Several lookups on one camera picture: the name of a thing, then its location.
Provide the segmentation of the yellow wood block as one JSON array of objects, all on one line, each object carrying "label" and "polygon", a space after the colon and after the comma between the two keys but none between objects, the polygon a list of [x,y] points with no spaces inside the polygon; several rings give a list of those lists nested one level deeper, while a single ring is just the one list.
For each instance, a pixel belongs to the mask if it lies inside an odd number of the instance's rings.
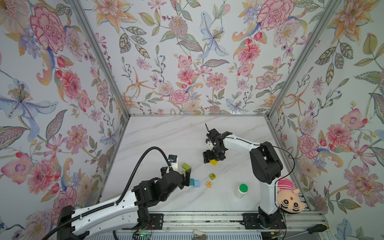
[{"label": "yellow wood block", "polygon": [[216,160],[210,160],[210,164],[212,164],[213,166],[216,166],[217,165],[217,161]]}]

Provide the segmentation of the green block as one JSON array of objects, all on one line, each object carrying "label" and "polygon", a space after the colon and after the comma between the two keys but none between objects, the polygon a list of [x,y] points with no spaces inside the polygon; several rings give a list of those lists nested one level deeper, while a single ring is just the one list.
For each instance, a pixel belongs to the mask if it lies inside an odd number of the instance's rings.
[{"label": "green block", "polygon": [[191,169],[192,169],[192,167],[191,167],[190,165],[188,165],[187,163],[183,163],[183,164],[182,164],[182,168],[183,168],[183,170],[185,170],[185,171],[188,171],[188,170],[191,170]]},{"label": "green block", "polygon": [[178,163],[171,163],[171,167],[172,167],[173,171],[176,171],[176,172],[179,171],[178,170]]}]

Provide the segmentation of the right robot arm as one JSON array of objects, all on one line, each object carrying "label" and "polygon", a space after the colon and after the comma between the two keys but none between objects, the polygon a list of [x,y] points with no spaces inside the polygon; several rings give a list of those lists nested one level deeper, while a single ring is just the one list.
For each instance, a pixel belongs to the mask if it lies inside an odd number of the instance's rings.
[{"label": "right robot arm", "polygon": [[260,182],[259,224],[264,229],[270,228],[280,215],[277,181],[283,169],[274,146],[269,142],[255,143],[244,140],[231,132],[221,134],[216,129],[208,131],[206,144],[209,149],[203,152],[205,164],[212,160],[223,161],[228,150],[250,158],[253,174]]}]

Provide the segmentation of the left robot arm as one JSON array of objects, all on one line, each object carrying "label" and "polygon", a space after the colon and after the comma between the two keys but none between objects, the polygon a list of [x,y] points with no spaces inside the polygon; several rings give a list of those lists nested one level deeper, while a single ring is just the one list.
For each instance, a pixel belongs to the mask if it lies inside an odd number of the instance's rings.
[{"label": "left robot arm", "polygon": [[95,206],[62,209],[57,231],[58,240],[89,240],[119,229],[142,229],[150,221],[149,208],[164,202],[176,189],[190,185],[191,170],[181,174],[165,172],[161,178],[142,181],[129,190],[122,200],[114,198]]}]

